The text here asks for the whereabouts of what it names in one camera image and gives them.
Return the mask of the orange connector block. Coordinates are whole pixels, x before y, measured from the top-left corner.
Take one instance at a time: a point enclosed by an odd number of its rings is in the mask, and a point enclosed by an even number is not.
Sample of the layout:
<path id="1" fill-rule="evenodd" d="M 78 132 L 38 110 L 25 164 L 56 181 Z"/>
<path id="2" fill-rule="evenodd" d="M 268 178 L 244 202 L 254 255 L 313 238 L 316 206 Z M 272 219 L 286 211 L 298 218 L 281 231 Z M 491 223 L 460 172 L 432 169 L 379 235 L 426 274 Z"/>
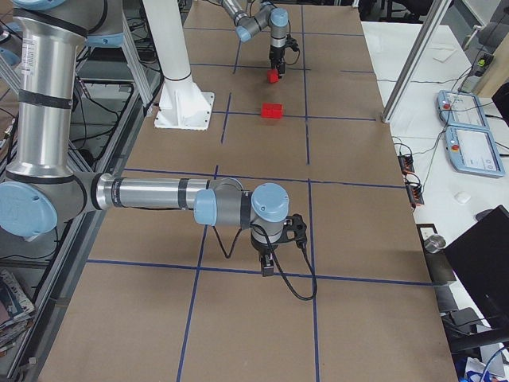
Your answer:
<path id="1" fill-rule="evenodd" d="M 405 187 L 412 208 L 424 205 L 424 199 L 422 196 L 422 185 L 420 183 L 406 181 Z"/>
<path id="2" fill-rule="evenodd" d="M 412 154 L 400 154 L 398 163 L 403 175 L 414 173 L 414 158 Z"/>

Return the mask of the aluminium frame post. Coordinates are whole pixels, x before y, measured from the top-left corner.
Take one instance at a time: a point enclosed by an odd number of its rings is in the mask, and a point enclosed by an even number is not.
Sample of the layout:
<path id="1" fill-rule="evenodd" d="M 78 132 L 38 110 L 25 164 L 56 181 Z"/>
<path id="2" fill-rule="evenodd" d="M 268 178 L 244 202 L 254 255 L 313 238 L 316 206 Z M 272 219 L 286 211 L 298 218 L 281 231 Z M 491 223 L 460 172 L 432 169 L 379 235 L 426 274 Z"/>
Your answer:
<path id="1" fill-rule="evenodd" d="M 420 28 L 406 62 L 402 67 L 402 71 L 390 93 L 387 104 L 383 109 L 381 115 L 383 123 L 389 123 L 392 120 L 425 49 L 431 42 L 451 3 L 451 0 L 435 0 L 432 3 L 429 14 Z"/>

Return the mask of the red block one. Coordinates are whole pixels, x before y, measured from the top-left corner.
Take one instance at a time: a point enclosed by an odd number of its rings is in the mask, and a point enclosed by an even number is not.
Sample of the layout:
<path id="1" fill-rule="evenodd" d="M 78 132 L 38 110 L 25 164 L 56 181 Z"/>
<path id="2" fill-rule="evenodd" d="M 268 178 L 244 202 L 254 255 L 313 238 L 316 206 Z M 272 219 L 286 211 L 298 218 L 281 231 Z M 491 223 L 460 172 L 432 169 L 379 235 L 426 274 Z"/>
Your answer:
<path id="1" fill-rule="evenodd" d="M 284 109 L 283 105 L 280 103 L 272 103 L 271 104 L 271 118 L 272 119 L 281 119 L 283 117 Z"/>
<path id="2" fill-rule="evenodd" d="M 266 72 L 266 78 L 267 78 L 267 82 L 269 84 L 277 83 L 279 81 L 279 79 L 280 79 L 278 70 L 276 68 L 269 69 Z"/>

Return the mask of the lower orange connector block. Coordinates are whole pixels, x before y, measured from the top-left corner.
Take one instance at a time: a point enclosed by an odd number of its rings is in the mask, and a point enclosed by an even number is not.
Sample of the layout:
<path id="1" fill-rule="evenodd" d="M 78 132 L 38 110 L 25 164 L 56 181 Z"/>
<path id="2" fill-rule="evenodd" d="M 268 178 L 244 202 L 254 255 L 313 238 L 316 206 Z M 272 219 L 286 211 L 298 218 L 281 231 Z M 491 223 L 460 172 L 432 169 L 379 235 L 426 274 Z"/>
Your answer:
<path id="1" fill-rule="evenodd" d="M 422 185 L 420 183 L 406 181 L 405 187 L 412 208 L 424 205 L 424 199 L 422 196 Z"/>

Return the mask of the steel cup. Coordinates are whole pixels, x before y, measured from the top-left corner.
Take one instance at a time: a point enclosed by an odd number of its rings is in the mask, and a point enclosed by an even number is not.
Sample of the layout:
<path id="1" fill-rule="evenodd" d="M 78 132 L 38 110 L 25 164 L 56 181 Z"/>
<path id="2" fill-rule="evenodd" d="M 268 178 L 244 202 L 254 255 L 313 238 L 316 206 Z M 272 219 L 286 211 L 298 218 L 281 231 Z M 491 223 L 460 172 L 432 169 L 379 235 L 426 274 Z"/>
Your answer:
<path id="1" fill-rule="evenodd" d="M 435 254 L 446 247 L 445 238 L 438 234 L 433 234 L 424 239 L 423 247 L 425 252 Z"/>

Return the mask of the upper orange connector block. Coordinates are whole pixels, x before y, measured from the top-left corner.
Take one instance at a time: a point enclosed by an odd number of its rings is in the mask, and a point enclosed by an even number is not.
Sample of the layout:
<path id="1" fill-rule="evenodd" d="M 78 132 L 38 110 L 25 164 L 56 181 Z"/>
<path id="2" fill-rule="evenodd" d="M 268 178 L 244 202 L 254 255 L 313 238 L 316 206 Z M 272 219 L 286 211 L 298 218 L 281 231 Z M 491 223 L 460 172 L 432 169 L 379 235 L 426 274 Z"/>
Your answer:
<path id="1" fill-rule="evenodd" d="M 403 175 L 414 173 L 414 158 L 412 154 L 400 154 L 398 163 Z"/>

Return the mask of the upper teach pendant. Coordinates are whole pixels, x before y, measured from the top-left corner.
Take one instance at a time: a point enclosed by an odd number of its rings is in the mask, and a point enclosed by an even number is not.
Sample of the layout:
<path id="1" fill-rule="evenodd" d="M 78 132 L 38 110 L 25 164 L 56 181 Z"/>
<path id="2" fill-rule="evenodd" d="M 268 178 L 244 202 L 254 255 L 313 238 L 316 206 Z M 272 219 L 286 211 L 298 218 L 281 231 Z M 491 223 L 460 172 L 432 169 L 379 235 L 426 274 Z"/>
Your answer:
<path id="1" fill-rule="evenodd" d="M 441 90 L 437 109 L 441 120 L 450 126 L 489 128 L 484 107 L 472 93 Z"/>

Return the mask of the teach pendant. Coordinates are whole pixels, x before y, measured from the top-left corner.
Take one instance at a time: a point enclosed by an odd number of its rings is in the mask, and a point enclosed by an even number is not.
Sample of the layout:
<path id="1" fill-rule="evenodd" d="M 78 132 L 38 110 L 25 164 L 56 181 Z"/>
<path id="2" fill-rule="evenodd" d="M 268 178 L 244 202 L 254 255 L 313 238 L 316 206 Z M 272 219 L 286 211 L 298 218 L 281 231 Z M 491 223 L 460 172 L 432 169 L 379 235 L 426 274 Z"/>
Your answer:
<path id="1" fill-rule="evenodd" d="M 483 128 L 449 126 L 445 131 L 449 160 L 460 173 L 500 178 L 506 175 L 492 133 Z"/>
<path id="2" fill-rule="evenodd" d="M 484 107 L 472 93 L 441 90 L 437 109 L 441 120 L 450 126 L 489 128 Z"/>

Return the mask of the lower teach pendant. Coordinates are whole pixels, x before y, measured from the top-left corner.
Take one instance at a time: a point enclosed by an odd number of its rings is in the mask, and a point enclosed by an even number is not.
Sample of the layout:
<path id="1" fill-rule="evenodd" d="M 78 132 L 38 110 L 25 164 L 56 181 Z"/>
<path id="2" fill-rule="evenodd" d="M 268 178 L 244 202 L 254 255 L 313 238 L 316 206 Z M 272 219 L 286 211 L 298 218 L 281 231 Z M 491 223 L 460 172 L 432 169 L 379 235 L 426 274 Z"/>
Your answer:
<path id="1" fill-rule="evenodd" d="M 506 175 L 492 133 L 483 128 L 449 126 L 445 131 L 449 160 L 460 173 L 500 178 Z"/>

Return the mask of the black monitor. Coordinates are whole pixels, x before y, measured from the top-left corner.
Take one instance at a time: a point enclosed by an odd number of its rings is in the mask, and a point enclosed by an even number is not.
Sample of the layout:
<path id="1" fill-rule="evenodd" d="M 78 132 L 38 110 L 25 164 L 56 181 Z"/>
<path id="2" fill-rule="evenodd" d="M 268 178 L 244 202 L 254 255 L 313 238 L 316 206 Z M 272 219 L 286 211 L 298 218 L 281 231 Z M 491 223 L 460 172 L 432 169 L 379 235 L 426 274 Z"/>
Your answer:
<path id="1" fill-rule="evenodd" d="M 491 326 L 508 327 L 508 211 L 499 205 L 445 248 L 445 256 Z"/>

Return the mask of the white small puck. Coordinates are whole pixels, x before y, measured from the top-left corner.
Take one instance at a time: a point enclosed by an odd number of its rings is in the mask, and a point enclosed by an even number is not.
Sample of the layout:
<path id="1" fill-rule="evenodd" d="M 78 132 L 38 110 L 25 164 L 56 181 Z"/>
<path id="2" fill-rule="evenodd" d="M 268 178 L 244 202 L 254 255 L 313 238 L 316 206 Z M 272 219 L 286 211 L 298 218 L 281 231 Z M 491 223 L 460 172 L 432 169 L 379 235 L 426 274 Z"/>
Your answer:
<path id="1" fill-rule="evenodd" d="M 454 198 L 458 203 L 464 205 L 469 202 L 471 196 L 466 192 L 459 192 L 454 196 Z"/>

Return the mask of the white pedestal column base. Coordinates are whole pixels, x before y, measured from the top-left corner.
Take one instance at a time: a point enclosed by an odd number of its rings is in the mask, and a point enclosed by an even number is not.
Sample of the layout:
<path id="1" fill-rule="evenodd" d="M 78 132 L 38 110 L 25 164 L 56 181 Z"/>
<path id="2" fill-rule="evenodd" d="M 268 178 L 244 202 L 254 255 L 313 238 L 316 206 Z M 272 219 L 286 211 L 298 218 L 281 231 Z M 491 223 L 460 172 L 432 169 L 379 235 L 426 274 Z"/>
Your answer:
<path id="1" fill-rule="evenodd" d="M 143 6 L 164 80 L 154 126 L 207 130 L 215 95 L 192 78 L 178 2 L 146 0 Z"/>

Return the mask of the stack of magazines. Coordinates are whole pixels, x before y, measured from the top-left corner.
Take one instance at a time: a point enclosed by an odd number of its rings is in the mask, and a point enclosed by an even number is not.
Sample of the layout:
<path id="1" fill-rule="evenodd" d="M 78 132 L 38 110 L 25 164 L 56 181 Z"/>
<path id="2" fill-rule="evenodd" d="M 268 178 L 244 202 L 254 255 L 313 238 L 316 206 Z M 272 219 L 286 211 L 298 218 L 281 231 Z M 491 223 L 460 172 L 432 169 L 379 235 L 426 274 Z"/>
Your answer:
<path id="1" fill-rule="evenodd" d="M 33 322 L 35 306 L 14 274 L 1 269 L 1 356 L 16 345 L 16 340 Z"/>

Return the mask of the aluminium frame rack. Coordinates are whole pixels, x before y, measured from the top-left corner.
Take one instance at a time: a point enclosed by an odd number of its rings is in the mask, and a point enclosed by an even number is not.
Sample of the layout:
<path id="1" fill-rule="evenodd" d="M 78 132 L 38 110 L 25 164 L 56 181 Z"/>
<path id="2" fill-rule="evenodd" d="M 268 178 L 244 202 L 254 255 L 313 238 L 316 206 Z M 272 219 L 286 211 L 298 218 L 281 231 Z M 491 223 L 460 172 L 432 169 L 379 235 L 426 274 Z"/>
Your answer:
<path id="1" fill-rule="evenodd" d="M 23 32 L 20 106 L 17 153 L 1 184 L 1 227 L 21 238 L 55 232 L 57 243 L 41 258 L 33 326 L 2 361 L 1 378 L 34 381 L 84 269 L 84 225 L 100 215 L 103 173 L 68 166 L 78 154 L 69 142 L 77 49 L 120 48 L 142 101 L 153 93 L 120 1 L 16 1 L 14 18 Z"/>

